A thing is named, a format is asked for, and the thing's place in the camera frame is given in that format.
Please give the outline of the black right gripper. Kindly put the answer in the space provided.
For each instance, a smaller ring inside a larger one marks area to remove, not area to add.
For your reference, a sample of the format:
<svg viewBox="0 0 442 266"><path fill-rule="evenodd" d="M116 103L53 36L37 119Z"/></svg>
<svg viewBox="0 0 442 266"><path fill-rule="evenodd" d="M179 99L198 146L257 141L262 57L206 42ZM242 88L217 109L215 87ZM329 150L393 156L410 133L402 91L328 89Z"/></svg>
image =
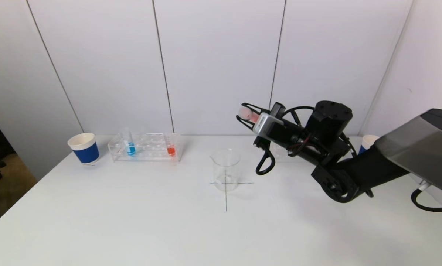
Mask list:
<svg viewBox="0 0 442 266"><path fill-rule="evenodd" d="M276 102L271 110L250 103L242 103L244 109L253 113L253 122L236 115L236 119L256 135L254 145L261 148L265 154L271 154L270 144L275 143L286 150L292 150L298 141L305 138L304 128L299 121L297 110L307 109L307 106L297 106L285 109Z"/></svg>

